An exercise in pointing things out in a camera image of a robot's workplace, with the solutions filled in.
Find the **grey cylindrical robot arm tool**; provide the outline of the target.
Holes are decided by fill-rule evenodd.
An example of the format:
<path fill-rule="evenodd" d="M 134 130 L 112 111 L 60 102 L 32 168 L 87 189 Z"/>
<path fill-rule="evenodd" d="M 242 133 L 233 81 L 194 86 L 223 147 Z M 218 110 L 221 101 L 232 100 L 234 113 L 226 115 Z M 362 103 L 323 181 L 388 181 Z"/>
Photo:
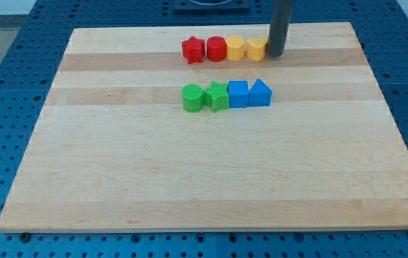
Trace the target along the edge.
<path fill-rule="evenodd" d="M 274 0 L 266 48 L 270 57 L 280 57 L 284 52 L 293 7 L 294 0 Z"/>

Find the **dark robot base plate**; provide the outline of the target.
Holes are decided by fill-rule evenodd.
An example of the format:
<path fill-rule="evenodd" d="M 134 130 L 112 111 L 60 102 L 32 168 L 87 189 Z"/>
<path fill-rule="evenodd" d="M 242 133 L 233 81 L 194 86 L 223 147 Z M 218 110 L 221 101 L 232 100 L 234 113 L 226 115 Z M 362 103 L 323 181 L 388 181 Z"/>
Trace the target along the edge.
<path fill-rule="evenodd" d="M 185 11 L 249 11 L 250 0 L 172 0 L 173 10 Z"/>

